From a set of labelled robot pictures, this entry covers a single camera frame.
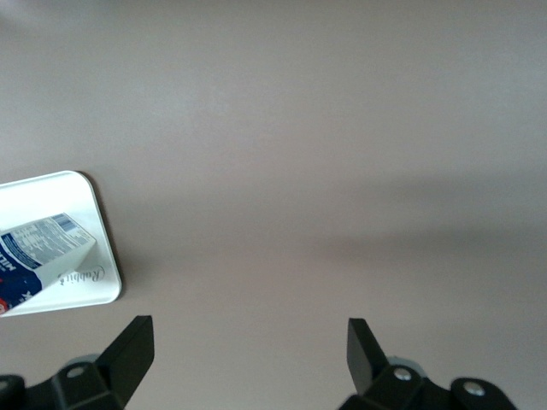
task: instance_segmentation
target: gray surface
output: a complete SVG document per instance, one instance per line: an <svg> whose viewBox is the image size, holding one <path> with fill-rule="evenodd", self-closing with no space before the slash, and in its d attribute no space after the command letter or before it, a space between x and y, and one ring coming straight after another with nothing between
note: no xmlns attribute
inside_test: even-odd
<svg viewBox="0 0 547 410"><path fill-rule="evenodd" d="M28 383L151 313L150 408L336 408L348 317L547 402L545 2L0 3L2 182L90 176L115 303L0 320Z"/></svg>

